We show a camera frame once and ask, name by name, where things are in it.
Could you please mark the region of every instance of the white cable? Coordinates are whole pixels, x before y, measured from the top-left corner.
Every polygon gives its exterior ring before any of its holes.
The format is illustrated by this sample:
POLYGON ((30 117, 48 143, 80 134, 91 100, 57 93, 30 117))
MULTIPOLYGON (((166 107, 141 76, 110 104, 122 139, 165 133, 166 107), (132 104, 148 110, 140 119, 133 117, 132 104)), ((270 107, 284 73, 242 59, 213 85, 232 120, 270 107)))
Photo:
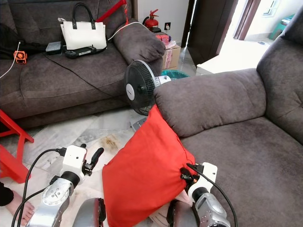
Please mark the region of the white cable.
POLYGON ((12 65, 11 65, 10 69, 7 70, 6 73, 4 73, 4 74, 0 77, 0 79, 1 79, 2 77, 4 77, 4 76, 11 70, 11 68, 13 67, 13 65, 14 65, 14 63, 15 63, 15 60, 16 60, 16 56, 17 56, 17 54, 18 54, 18 50, 19 50, 19 45, 20 45, 20 43, 21 43, 21 42, 18 43, 17 52, 16 52, 16 55, 15 55, 15 57, 14 57, 14 61, 13 61, 12 65))
POLYGON ((132 23, 130 23, 130 24, 128 24, 128 25, 125 25, 125 26, 123 26, 123 27, 121 27, 121 28, 119 28, 119 30, 118 31, 116 31, 113 35, 112 35, 112 37, 110 37, 109 39, 108 39, 108 41, 109 40, 111 40, 122 28, 125 28, 125 27, 127 27, 127 26, 129 26, 129 25, 131 25, 131 24, 136 24, 136 23, 138 23, 138 24, 140 24, 140 25, 142 25, 143 27, 145 27, 143 24, 141 24, 140 22, 138 22, 138 21, 136 21, 136 22, 132 22, 132 23))

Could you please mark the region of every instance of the gray sofa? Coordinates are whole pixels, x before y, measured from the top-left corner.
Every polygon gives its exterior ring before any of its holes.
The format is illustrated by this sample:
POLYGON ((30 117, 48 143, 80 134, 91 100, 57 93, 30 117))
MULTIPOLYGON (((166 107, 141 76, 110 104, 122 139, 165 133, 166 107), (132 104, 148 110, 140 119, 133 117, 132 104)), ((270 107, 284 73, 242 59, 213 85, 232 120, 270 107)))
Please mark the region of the gray sofa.
MULTIPOLYGON (((77 2, 88 5, 93 18, 97 19, 118 0, 1 0, 0 21, 28 43, 48 44, 61 40, 57 18, 71 21, 77 2)), ((128 17, 133 22, 131 1, 127 3, 128 17)), ((76 20, 88 19, 85 9, 78 8, 76 20)), ((105 21, 107 37, 125 21, 121 7, 105 21)), ((29 128, 125 106, 126 67, 133 60, 141 59, 160 73, 164 52, 164 44, 153 33, 133 24, 119 32, 99 54, 74 60, 64 55, 48 56, 49 59, 44 53, 31 55, 27 64, 15 64, 1 78, 0 108, 21 127, 29 128)), ((0 75, 11 64, 12 60, 1 60, 0 75)))
POLYGON ((154 95, 196 162, 218 166, 240 227, 302 226, 303 9, 257 69, 175 80, 154 95))

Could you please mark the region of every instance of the black bag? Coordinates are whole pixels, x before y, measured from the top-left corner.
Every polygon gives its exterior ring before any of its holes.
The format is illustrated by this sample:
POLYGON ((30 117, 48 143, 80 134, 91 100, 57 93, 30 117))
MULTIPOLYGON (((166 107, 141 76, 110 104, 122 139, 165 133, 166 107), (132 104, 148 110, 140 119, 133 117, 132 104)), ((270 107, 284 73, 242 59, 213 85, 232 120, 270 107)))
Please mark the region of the black bag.
POLYGON ((47 45, 31 43, 27 44, 13 29, 0 23, 0 59, 14 59, 14 52, 25 51, 27 55, 45 52, 47 45))

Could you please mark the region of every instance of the cardboard box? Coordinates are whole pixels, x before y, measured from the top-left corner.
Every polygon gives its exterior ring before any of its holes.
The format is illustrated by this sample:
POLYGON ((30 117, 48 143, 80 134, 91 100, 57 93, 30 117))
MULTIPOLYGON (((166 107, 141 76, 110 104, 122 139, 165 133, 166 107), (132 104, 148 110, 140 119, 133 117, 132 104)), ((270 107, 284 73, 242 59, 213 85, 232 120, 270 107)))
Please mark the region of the cardboard box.
POLYGON ((163 55, 163 70, 178 67, 180 50, 181 47, 175 45, 173 48, 165 51, 165 54, 163 55))
POLYGON ((171 67, 171 68, 168 68, 168 69, 162 69, 162 71, 163 70, 178 70, 178 66, 176 66, 176 67, 171 67))

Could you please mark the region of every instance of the black pants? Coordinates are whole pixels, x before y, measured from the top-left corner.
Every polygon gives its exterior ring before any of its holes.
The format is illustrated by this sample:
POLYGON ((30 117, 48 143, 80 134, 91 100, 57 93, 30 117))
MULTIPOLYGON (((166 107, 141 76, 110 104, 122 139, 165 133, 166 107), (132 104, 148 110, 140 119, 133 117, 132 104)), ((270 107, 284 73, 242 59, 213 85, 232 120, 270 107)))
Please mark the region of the black pants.
POLYGON ((0 207, 8 205, 10 202, 12 202, 13 198, 13 191, 4 187, 4 184, 0 182, 0 207))

